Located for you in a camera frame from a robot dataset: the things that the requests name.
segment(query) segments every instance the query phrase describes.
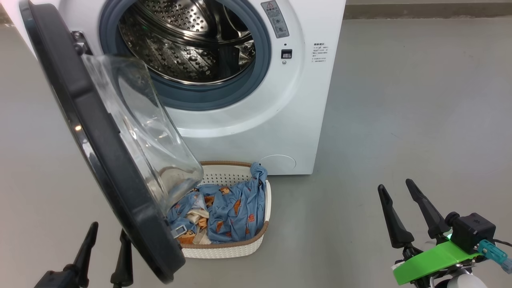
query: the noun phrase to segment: cartoon print fabric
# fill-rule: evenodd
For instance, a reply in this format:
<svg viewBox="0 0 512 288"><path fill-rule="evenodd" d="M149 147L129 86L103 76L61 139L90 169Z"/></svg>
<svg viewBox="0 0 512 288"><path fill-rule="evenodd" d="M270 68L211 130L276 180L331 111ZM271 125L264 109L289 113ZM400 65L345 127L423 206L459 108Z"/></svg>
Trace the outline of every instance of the cartoon print fabric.
<svg viewBox="0 0 512 288"><path fill-rule="evenodd" d="M249 181L231 187L198 186L169 210L167 218L171 228L181 225L187 228L187 233L179 237L181 243L196 243L198 236L204 243L204 230L212 243L249 240L259 232L265 221L267 170L256 162L250 170L252 179Z"/></svg>

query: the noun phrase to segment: brown basket rim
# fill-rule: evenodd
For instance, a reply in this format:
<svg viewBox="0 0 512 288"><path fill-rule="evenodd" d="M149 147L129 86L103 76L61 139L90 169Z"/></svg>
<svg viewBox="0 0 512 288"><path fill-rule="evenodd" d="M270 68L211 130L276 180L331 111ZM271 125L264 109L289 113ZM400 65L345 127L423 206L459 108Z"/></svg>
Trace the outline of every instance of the brown basket rim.
<svg viewBox="0 0 512 288"><path fill-rule="evenodd" d="M202 166L242 166L251 167L251 163L237 161L202 161Z"/></svg>

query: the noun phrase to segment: front-loading washing machine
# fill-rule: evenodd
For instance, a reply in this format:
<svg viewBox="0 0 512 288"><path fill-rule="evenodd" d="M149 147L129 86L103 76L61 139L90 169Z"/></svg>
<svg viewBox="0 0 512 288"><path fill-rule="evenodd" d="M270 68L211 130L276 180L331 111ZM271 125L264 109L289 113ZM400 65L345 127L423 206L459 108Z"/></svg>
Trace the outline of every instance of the front-loading washing machine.
<svg viewBox="0 0 512 288"><path fill-rule="evenodd" d="M3 6L34 51L23 1ZM270 174L312 173L344 0L32 3L55 6L84 53L144 61L199 161L259 161Z"/></svg>

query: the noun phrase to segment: concrete floor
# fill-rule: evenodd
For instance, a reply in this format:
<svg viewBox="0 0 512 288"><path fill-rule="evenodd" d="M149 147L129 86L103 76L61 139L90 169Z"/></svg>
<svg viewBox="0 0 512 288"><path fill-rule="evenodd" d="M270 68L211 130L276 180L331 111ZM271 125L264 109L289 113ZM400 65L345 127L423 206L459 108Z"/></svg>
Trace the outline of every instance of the concrete floor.
<svg viewBox="0 0 512 288"><path fill-rule="evenodd" d="M261 248L190 259L171 287L397 287L377 196L429 240L412 178L443 214L478 212L512 240L512 19L353 20L343 24L314 174L271 177ZM90 287L110 287L119 224L78 153L37 62L0 28L0 279L31 287L72 261L100 222ZM163 286L134 254L133 287ZM510 276L493 263L491 287Z"/></svg>

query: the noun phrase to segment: laundry basket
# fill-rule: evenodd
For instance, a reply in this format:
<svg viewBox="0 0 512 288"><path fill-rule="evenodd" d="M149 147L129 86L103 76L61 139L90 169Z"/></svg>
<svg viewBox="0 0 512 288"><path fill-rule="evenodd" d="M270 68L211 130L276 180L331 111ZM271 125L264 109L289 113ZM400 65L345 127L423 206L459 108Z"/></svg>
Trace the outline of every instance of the laundry basket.
<svg viewBox="0 0 512 288"><path fill-rule="evenodd" d="M251 164L231 161L206 161L201 162L204 169L204 177L201 184L218 184L232 186L238 182L251 179ZM183 254L187 258L220 259L247 256L254 253L261 245L263 236L267 231L270 219L270 206L272 195L270 183L266 181L265 190L265 222L263 228L252 238L246 241L223 244L182 244Z"/></svg>

